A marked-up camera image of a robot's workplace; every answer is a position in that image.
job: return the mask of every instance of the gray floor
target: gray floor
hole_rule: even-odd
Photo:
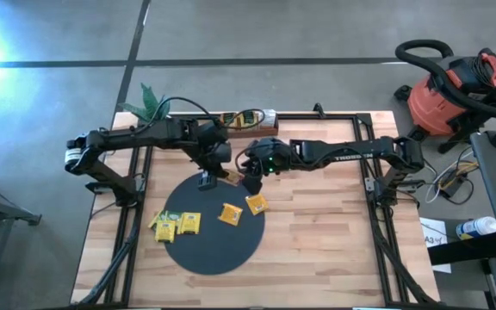
[[[127,59],[141,2],[0,0],[0,61]],[[422,38],[444,40],[461,55],[496,52],[496,0],[152,0],[138,59],[393,57],[402,41]],[[65,142],[110,125],[123,73],[0,70],[0,191],[43,214],[37,227],[15,224],[0,263],[0,309],[68,303],[93,196],[87,178],[64,171]],[[140,103],[142,82],[210,110],[308,110],[315,102],[328,110],[386,109],[406,133],[409,114],[392,93],[424,74],[403,64],[137,68],[127,101]],[[192,110],[181,103],[172,109]],[[458,155],[439,156],[435,146],[437,139],[425,142],[437,168]],[[473,178],[483,189],[480,175]],[[491,214],[478,189],[464,206],[422,200],[420,213],[461,220]],[[471,269],[437,275],[448,304],[484,306],[472,300],[475,292],[461,293],[457,272]]]

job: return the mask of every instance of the yellow packet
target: yellow packet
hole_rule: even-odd
[[[154,239],[158,242],[173,243],[176,235],[176,222],[173,220],[161,220],[156,224]]]
[[[240,215],[242,214],[242,209],[239,207],[235,207],[232,204],[224,203],[223,211],[221,211],[221,215],[218,219],[236,226],[239,224]]]
[[[225,169],[225,172],[227,172],[227,176],[220,177],[218,178],[218,180],[227,184],[231,184],[232,186],[239,186],[240,182],[242,182],[242,179],[245,178],[242,173],[235,170]]]
[[[157,214],[156,214],[156,215],[152,218],[151,222],[150,222],[150,223],[148,223],[148,227],[149,227],[150,229],[153,229],[153,228],[154,228],[154,226],[156,225],[156,222],[158,221],[158,217],[160,216],[160,213],[161,213],[161,212],[162,212],[162,211],[158,211],[158,213],[157,213]]]
[[[199,213],[184,212],[181,218],[181,226],[177,229],[177,233],[194,233],[198,234],[200,230],[200,218]]]
[[[264,196],[261,194],[246,197],[246,203],[248,203],[248,207],[250,207],[250,210],[254,215],[259,214],[269,208],[269,204],[265,200]]]

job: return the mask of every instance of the black circular mat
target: black circular mat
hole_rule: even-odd
[[[256,251],[264,235],[264,213],[254,216],[246,204],[250,195],[244,186],[234,187],[218,181],[215,189],[198,190],[200,174],[177,186],[164,210],[201,214],[197,235],[176,235],[165,249],[173,260],[188,271],[202,275],[219,275],[243,264]],[[223,203],[242,208],[240,221],[232,226],[218,220]]]

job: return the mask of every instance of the wooden tabletop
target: wooden tabletop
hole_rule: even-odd
[[[397,137],[392,112],[370,113],[376,137]],[[119,113],[114,128],[136,123],[137,119],[129,113]],[[334,120],[281,121],[278,138],[285,142],[306,139],[329,143],[355,139],[351,121]],[[231,139],[233,157],[251,140]],[[126,175],[130,157],[131,150],[122,150],[109,156],[106,163]],[[225,167],[233,168],[234,164],[225,164]],[[270,210],[265,214],[262,241],[246,263],[218,276],[200,276],[179,267],[164,246],[154,241],[153,231],[147,228],[153,215],[164,207],[171,191],[196,172],[196,165],[190,163],[182,151],[154,149],[130,307],[384,305],[357,161],[330,164],[311,172],[290,171],[266,177],[262,194],[269,201]],[[112,195],[100,195],[93,210],[113,200]],[[418,211],[411,201],[400,201],[394,208],[402,261],[426,293],[439,300]],[[119,213],[119,208],[111,207],[90,221],[72,301],[85,297],[109,266]],[[396,296],[391,268],[388,274]],[[116,289],[121,292],[123,267],[118,276]]]

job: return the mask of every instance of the black hose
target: black hose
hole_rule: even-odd
[[[496,118],[495,106],[487,105],[483,102],[476,101],[466,96],[464,93],[456,88],[456,86],[447,76],[447,72],[445,72],[445,70],[441,66],[429,59],[406,52],[407,50],[416,47],[433,48],[435,50],[438,50],[443,57],[451,56],[453,54],[453,51],[450,49],[450,47],[442,41],[410,40],[397,46],[397,48],[395,49],[395,56],[400,60],[406,61],[411,65],[416,65],[417,67],[428,71],[434,78],[438,78],[441,82],[443,82],[443,85],[441,85],[441,92],[452,98],[455,101],[454,104],[458,104],[466,109],[479,111],[490,117]]]

